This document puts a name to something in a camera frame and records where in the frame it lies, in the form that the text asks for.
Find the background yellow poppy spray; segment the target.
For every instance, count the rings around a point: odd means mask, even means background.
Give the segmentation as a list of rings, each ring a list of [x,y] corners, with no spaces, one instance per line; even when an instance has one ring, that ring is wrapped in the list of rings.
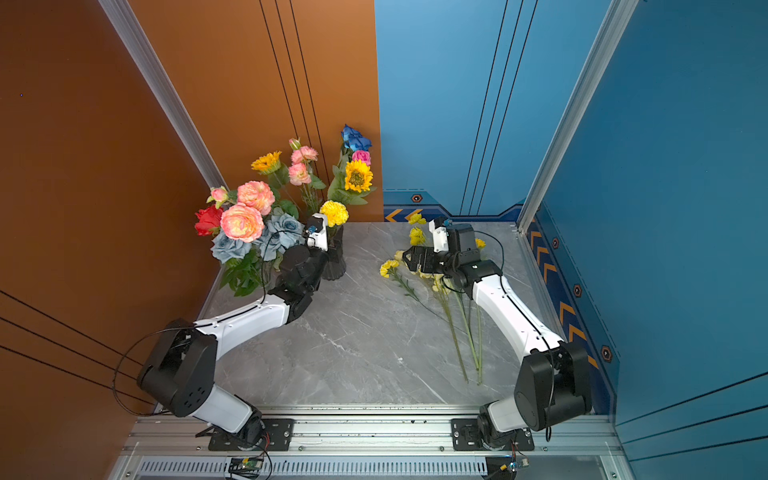
[[[410,245],[424,246],[427,243],[427,239],[421,226],[426,224],[426,220],[420,212],[416,212],[408,217],[408,223],[412,226],[409,232]]]

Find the yellow rose spray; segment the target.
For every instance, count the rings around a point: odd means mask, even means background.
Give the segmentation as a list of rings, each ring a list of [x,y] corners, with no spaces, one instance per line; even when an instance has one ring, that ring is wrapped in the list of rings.
[[[400,262],[400,266],[405,264],[402,262],[402,250],[395,252],[393,259],[397,259]],[[451,333],[451,337],[454,343],[454,348],[457,354],[457,359],[461,369],[462,376],[466,382],[469,382],[466,366],[463,360],[461,349],[458,342],[457,328],[453,320],[451,308],[449,305],[448,287],[445,285],[444,276],[440,274],[424,274],[424,273],[412,273],[413,276],[418,276],[425,282],[425,285],[429,287],[433,297],[440,304],[443,313],[439,314],[448,326]]]

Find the background yellow carnation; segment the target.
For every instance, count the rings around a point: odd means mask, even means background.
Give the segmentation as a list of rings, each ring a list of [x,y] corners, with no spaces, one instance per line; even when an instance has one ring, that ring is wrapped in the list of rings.
[[[320,213],[325,216],[329,228],[344,225],[349,219],[347,207],[337,201],[324,202],[320,208]]]
[[[400,262],[397,259],[386,260],[381,266],[379,273],[383,278],[393,280],[403,291],[404,295],[416,301],[420,306],[431,314],[442,319],[442,317],[427,306],[417,295],[416,290],[408,283],[399,271]]]

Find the background large sunflower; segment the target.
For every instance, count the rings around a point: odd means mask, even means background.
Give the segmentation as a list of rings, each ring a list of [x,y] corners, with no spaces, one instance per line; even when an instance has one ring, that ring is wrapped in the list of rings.
[[[344,188],[346,191],[363,194],[371,190],[373,172],[370,166],[361,160],[347,163],[345,168]]]

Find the background small orange sunflower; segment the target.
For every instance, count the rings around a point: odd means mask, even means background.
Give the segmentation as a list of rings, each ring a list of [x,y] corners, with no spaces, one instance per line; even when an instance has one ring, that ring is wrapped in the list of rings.
[[[281,151],[267,153],[253,161],[251,169],[261,175],[273,174],[283,166],[280,160],[281,154]]]

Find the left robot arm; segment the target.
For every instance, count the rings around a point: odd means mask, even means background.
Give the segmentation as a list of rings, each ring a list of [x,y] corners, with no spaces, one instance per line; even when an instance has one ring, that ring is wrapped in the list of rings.
[[[171,322],[158,333],[138,387],[174,416],[206,422],[235,449],[265,450],[262,413],[215,384],[216,365],[239,345],[298,319],[311,304],[328,260],[319,248],[291,247],[277,284],[263,299],[212,319]]]

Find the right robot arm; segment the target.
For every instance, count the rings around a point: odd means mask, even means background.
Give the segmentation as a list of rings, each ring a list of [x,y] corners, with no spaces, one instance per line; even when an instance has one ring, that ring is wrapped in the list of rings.
[[[480,409],[480,444],[502,449],[525,431],[551,436],[553,426],[592,412],[591,363],[585,347],[549,329],[513,291],[503,269],[482,257],[475,231],[439,217],[428,223],[432,242],[402,259],[414,273],[438,274],[451,290],[484,311],[513,349],[520,370],[514,393]]]

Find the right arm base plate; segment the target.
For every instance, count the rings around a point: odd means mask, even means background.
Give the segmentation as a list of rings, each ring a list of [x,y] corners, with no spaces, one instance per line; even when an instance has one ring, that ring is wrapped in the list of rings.
[[[482,416],[451,419],[450,427],[455,451],[531,452],[535,449],[533,435],[529,429],[499,432]]]

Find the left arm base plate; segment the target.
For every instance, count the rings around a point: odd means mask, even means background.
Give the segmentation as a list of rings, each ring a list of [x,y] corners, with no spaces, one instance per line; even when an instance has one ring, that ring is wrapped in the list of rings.
[[[211,427],[208,450],[214,452],[285,452],[293,438],[295,421],[291,418],[249,420],[238,433]]]

